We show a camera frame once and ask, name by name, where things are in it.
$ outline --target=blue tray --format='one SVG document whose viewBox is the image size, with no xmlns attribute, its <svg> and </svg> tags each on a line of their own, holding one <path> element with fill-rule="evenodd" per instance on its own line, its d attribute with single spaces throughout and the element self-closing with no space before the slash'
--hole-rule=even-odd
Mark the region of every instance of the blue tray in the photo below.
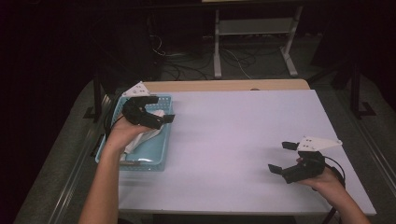
<svg viewBox="0 0 396 224">
<path fill-rule="evenodd" d="M 166 115 L 173 114 L 172 97 L 170 95 L 157 95 L 159 97 L 158 104 L 146 105 L 148 112 L 155 110 L 163 110 Z M 114 110 L 114 123 L 117 116 L 122 111 L 122 107 L 130 97 L 121 97 Z M 120 170 L 129 171 L 163 171 L 165 168 L 166 151 L 168 148 L 168 139 L 171 129 L 171 123 L 163 125 L 163 129 L 159 134 L 150 138 L 148 141 L 141 143 L 134 151 L 126 155 L 125 161 L 120 162 Z M 102 139 L 96 154 L 96 162 L 99 162 L 102 149 L 106 143 L 106 138 Z"/>
</svg>

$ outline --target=white tabletop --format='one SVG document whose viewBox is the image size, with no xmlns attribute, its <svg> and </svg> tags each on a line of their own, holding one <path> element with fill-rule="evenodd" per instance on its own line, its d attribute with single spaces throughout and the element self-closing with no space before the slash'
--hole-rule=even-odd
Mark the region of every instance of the white tabletop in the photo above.
<svg viewBox="0 0 396 224">
<path fill-rule="evenodd" d="M 163 172 L 120 173 L 120 209 L 150 213 L 309 215 L 330 206 L 317 192 L 286 184 L 298 154 L 283 141 L 337 139 L 315 91 L 170 92 L 172 123 Z M 375 210 L 342 147 L 322 154 L 346 171 L 346 188 L 367 215 Z"/>
</svg>

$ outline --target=wire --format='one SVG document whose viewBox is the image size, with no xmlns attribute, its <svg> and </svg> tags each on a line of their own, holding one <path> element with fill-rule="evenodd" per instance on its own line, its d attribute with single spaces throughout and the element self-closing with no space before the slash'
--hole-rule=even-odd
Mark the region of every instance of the wire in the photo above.
<svg viewBox="0 0 396 224">
<path fill-rule="evenodd" d="M 235 65 L 233 65 L 232 63 L 229 62 L 229 60 L 233 60 L 234 61 L 234 59 L 233 58 L 230 59 L 230 57 L 228 57 L 227 54 L 226 55 L 222 55 L 222 58 L 228 65 L 230 65 L 232 67 L 244 67 L 244 68 L 247 68 L 247 67 L 249 67 L 249 66 L 251 66 L 251 65 L 253 65 L 254 63 L 257 62 L 256 56 L 264 56 L 264 55 L 271 55 L 271 54 L 274 54 L 274 53 L 279 53 L 279 49 L 276 49 L 276 50 L 273 50 L 273 51 L 267 52 L 267 53 L 259 53 L 261 50 L 264 49 L 264 44 L 266 43 L 265 40 L 266 40 L 267 37 L 268 37 L 268 35 L 266 35 L 264 37 L 264 40 L 262 41 L 261 45 L 258 48 L 256 48 L 253 53 L 248 52 L 240 44 L 234 43 L 238 47 L 238 49 L 235 49 L 235 50 L 239 51 L 242 54 L 247 55 L 246 57 L 239 57 L 238 58 L 238 60 L 237 60 L 238 65 L 237 66 L 235 66 Z M 227 49 L 226 45 L 224 45 L 224 40 L 222 40 L 221 43 L 222 43 L 221 44 L 221 48 L 222 49 Z"/>
<path fill-rule="evenodd" d="M 152 49 L 152 50 L 161 56 L 165 56 L 166 55 L 165 51 L 161 50 L 161 52 L 159 52 L 161 46 L 163 45 L 163 41 L 161 40 L 161 38 L 157 35 L 150 35 L 150 36 L 156 37 L 160 41 L 160 44 L 158 45 L 158 47 L 156 49 Z"/>
<path fill-rule="evenodd" d="M 123 93 L 124 91 L 120 91 L 119 93 L 114 95 L 114 98 L 111 101 L 110 109 L 105 116 L 103 125 L 106 133 L 106 139 L 110 136 L 111 129 L 113 128 L 114 124 L 112 124 L 111 121 L 113 120 L 113 115 L 114 111 L 116 110 L 117 103 L 119 102 L 119 99 Z"/>
<path fill-rule="evenodd" d="M 241 68 L 241 71 L 242 71 L 242 72 L 245 74 L 245 76 L 247 76 L 249 79 L 252 79 L 252 78 L 245 72 L 244 68 L 242 67 L 241 63 L 239 62 L 239 59 L 238 59 L 232 52 L 230 52 L 229 50 L 227 50 L 227 49 L 224 49 L 224 50 L 227 51 L 227 52 L 229 52 L 231 55 L 233 55 L 233 56 L 235 57 L 236 61 L 237 61 L 238 64 L 239 64 L 239 67 Z"/>
<path fill-rule="evenodd" d="M 340 169 L 341 169 L 341 172 L 343 173 L 343 180 L 344 180 L 344 183 L 345 183 L 345 182 L 346 182 L 346 173 L 345 173 L 345 171 L 344 171 L 343 167 L 340 165 L 340 163 L 338 163 L 337 161 L 335 161 L 334 159 L 332 159 L 332 158 L 330 158 L 330 157 L 326 157 L 326 156 L 324 156 L 324 158 L 326 158 L 326 159 L 329 159 L 329 160 L 331 160 L 331 161 L 335 162 L 335 164 L 337 164 L 337 165 L 338 165 L 338 167 L 340 167 Z"/>
<path fill-rule="evenodd" d="M 184 56 L 178 57 L 180 60 L 176 60 L 176 61 L 171 58 L 167 58 L 166 61 L 163 63 L 163 72 L 172 76 L 175 79 L 175 81 L 179 81 L 181 76 L 183 76 L 184 78 L 189 79 L 189 80 L 200 80 L 200 79 L 202 79 L 202 77 L 205 80 L 208 80 L 209 77 L 213 77 L 213 76 L 201 71 L 202 69 L 207 68 L 210 65 L 210 63 L 212 62 L 212 57 L 208 56 L 207 59 L 205 58 L 205 55 L 207 53 L 213 53 L 213 49 L 205 50 L 205 52 L 203 53 L 204 55 L 196 54 L 191 51 L 190 53 L 184 54 Z M 200 55 L 200 56 L 197 58 L 189 58 L 190 55 L 192 55 L 192 57 L 194 55 Z M 189 67 L 187 65 L 181 64 L 181 63 L 189 63 L 189 62 L 197 61 L 197 60 L 203 61 L 204 64 L 200 67 Z M 174 70 L 169 71 L 169 70 L 165 69 L 166 66 L 170 66 L 170 67 L 174 68 Z M 200 76 L 187 77 L 187 75 L 186 75 L 187 73 L 184 72 L 185 70 L 192 70 L 192 71 L 198 73 Z"/>
<path fill-rule="evenodd" d="M 121 115 L 121 117 L 117 118 L 116 121 L 114 121 L 113 125 L 111 125 L 111 129 L 113 129 L 114 125 L 116 125 L 116 123 L 117 123 L 120 119 L 122 119 L 123 117 L 124 117 L 124 116 Z"/>
<path fill-rule="evenodd" d="M 214 50 L 212 48 L 206 48 L 206 49 L 202 49 L 199 53 L 196 53 L 193 51 L 187 51 L 187 52 L 180 52 L 180 53 L 174 53 L 174 54 L 167 54 L 167 55 L 165 55 L 165 57 L 166 57 L 167 62 L 187 63 L 187 62 L 192 62 L 192 61 L 195 61 L 198 59 L 202 59 L 203 58 L 202 55 L 205 55 L 207 53 L 213 53 L 213 52 L 214 52 Z"/>
<path fill-rule="evenodd" d="M 255 62 L 256 62 L 256 60 L 254 59 L 254 62 L 253 63 L 250 63 L 249 61 L 248 61 L 248 57 L 246 57 L 246 58 L 237 58 L 237 60 L 235 59 L 235 57 L 230 53 L 230 50 L 228 49 L 228 51 L 229 52 L 227 52 L 227 53 L 223 53 L 223 54 L 221 54 L 221 52 L 222 51 L 226 51 L 226 49 L 221 49 L 220 50 L 220 56 L 222 57 L 222 59 L 228 64 L 228 65 L 230 65 L 230 66 L 232 66 L 232 67 L 235 67 L 235 68 L 239 68 L 239 64 L 240 65 L 242 65 L 242 67 L 244 67 L 244 68 L 248 68 L 249 66 L 251 66 L 251 65 L 253 65 Z M 232 62 L 230 62 L 230 61 L 232 61 L 232 62 L 239 62 L 239 64 L 238 65 L 234 65 Z"/>
</svg>

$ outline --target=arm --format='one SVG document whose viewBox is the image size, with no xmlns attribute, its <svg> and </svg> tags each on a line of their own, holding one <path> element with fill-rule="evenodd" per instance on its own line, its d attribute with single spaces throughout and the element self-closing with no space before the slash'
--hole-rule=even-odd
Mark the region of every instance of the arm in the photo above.
<svg viewBox="0 0 396 224">
<path fill-rule="evenodd" d="M 322 175 L 299 181 L 299 183 L 317 190 L 338 211 L 343 223 L 370 223 L 329 168 L 325 168 Z"/>
<path fill-rule="evenodd" d="M 113 127 L 102 150 L 88 197 L 78 223 L 117 223 L 119 215 L 119 165 L 125 147 L 150 128 L 121 118 Z"/>
</svg>

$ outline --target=cable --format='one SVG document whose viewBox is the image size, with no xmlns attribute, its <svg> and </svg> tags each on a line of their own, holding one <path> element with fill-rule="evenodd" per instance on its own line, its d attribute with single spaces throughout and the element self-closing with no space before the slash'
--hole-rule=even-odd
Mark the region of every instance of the cable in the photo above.
<svg viewBox="0 0 396 224">
<path fill-rule="evenodd" d="M 239 67 L 241 68 L 241 71 L 245 74 L 245 76 L 247 76 L 249 79 L 252 79 L 246 72 L 245 72 L 245 70 L 242 68 L 242 65 L 241 65 L 241 63 L 239 62 L 239 59 L 232 53 L 232 52 L 230 52 L 229 50 L 227 50 L 227 49 L 224 49 L 225 51 L 227 51 L 227 52 L 229 52 L 230 54 L 232 54 L 234 57 L 235 57 L 235 59 L 236 59 L 236 61 L 238 62 L 238 64 L 239 64 Z"/>
<path fill-rule="evenodd" d="M 346 173 L 345 173 L 343 167 L 340 165 L 340 163 L 338 163 L 337 161 L 335 161 L 334 159 L 332 159 L 332 158 L 330 158 L 330 157 L 324 156 L 324 158 L 333 161 L 335 164 L 338 165 L 338 167 L 340 167 L 341 172 L 343 173 L 343 174 L 342 174 L 342 177 L 343 177 L 343 181 L 344 181 L 344 185 L 345 185 L 345 182 L 346 182 L 346 178 L 347 178 L 347 177 L 346 177 Z"/>
<path fill-rule="evenodd" d="M 161 40 L 161 38 L 157 35 L 150 35 L 150 36 L 156 37 L 160 41 L 160 44 L 158 45 L 158 47 L 156 49 L 152 49 L 152 50 L 161 56 L 165 56 L 166 55 L 165 51 L 163 51 L 163 50 L 161 50 L 161 52 L 158 51 L 161 48 L 161 46 L 163 45 L 163 41 Z"/>
<path fill-rule="evenodd" d="M 224 60 L 224 62 L 226 62 L 228 65 L 230 65 L 231 67 L 235 67 L 235 68 L 239 68 L 240 67 L 240 65 L 242 66 L 242 67 L 244 67 L 244 68 L 248 68 L 249 66 L 251 66 L 251 65 L 253 65 L 255 62 L 253 62 L 253 63 L 250 63 L 248 60 L 247 60 L 247 58 L 245 58 L 245 59 L 243 59 L 243 58 L 237 58 L 237 59 L 235 59 L 235 57 L 230 53 L 230 51 L 228 50 L 228 52 L 227 52 L 227 50 L 226 49 L 221 49 L 220 50 L 220 56 L 221 56 L 221 58 Z M 239 62 L 239 64 L 238 65 L 234 65 L 232 62 L 230 62 L 230 61 L 232 61 L 232 62 Z"/>
<path fill-rule="evenodd" d="M 196 53 L 193 51 L 188 51 L 188 52 L 180 52 L 180 53 L 174 53 L 174 54 L 167 54 L 165 55 L 166 61 L 172 62 L 172 63 L 187 63 L 187 62 L 192 62 L 197 59 L 202 59 L 203 56 L 207 53 L 213 53 L 214 50 L 212 48 L 206 48 L 200 51 L 200 53 Z"/>
<path fill-rule="evenodd" d="M 121 115 L 119 118 L 117 118 L 116 121 L 114 121 L 113 125 L 111 125 L 111 129 L 113 129 L 114 125 L 116 125 L 116 123 L 117 123 L 120 119 L 122 119 L 123 117 L 124 117 L 124 116 Z"/>
<path fill-rule="evenodd" d="M 113 125 L 115 123 L 115 122 L 112 123 L 111 121 L 113 120 L 114 111 L 116 110 L 117 103 L 119 102 L 119 99 L 123 93 L 124 91 L 121 90 L 119 93 L 114 95 L 114 98 L 112 99 L 110 104 L 110 108 L 105 116 L 105 120 L 103 124 L 106 133 L 106 139 L 110 136 L 111 129 L 113 128 Z"/>
<path fill-rule="evenodd" d="M 187 56 L 188 56 L 189 54 L 186 54 L 186 57 L 185 57 L 186 59 L 184 59 L 184 60 L 182 60 L 182 61 L 181 61 L 181 60 L 179 60 L 179 61 L 174 61 L 174 60 L 172 60 L 172 59 L 167 59 L 167 60 L 163 63 L 163 67 L 166 67 L 166 66 L 173 67 L 174 69 L 176 69 L 175 71 L 177 71 L 177 75 L 175 76 L 174 74 L 171 73 L 171 71 L 165 70 L 165 69 L 163 69 L 163 72 L 168 73 L 169 75 L 171 75 L 172 77 L 174 77 L 174 78 L 175 78 L 175 81 L 180 80 L 180 77 L 181 77 L 181 76 L 184 76 L 186 79 L 191 79 L 191 80 L 200 80 L 201 77 L 203 77 L 205 80 L 208 80 L 208 77 L 213 77 L 213 76 L 211 76 L 211 75 L 209 75 L 209 74 L 206 74 L 206 73 L 202 72 L 201 70 L 204 69 L 204 68 L 206 68 L 206 67 L 208 67 L 208 66 L 210 65 L 210 63 L 212 62 L 212 57 L 208 57 L 207 61 L 204 61 L 204 64 L 203 64 L 202 66 L 196 67 L 196 68 L 194 68 L 194 67 L 189 67 L 189 66 L 186 66 L 186 65 L 182 65 L 182 64 L 180 64 L 180 63 L 188 63 L 188 62 L 192 62 L 192 61 L 199 60 L 199 59 L 200 59 L 200 60 L 205 60 L 205 54 L 207 54 L 207 53 L 209 53 L 209 52 L 210 52 L 210 53 L 213 52 L 213 49 L 208 50 L 207 52 L 204 53 L 203 56 L 200 56 L 200 57 L 197 58 L 197 59 L 189 59 L 189 58 L 187 58 Z M 184 73 L 183 70 L 192 70 L 192 71 L 194 71 L 194 72 L 196 72 L 196 73 L 199 73 L 200 76 L 199 76 L 199 77 L 187 77 L 187 76 L 186 76 L 186 73 Z"/>
</svg>

